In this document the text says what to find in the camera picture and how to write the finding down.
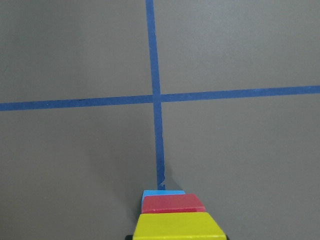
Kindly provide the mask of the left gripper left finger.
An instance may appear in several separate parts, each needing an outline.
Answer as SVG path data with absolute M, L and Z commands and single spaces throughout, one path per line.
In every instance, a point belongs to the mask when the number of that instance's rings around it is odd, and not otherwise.
M 133 240 L 133 235 L 126 235 L 124 240 Z

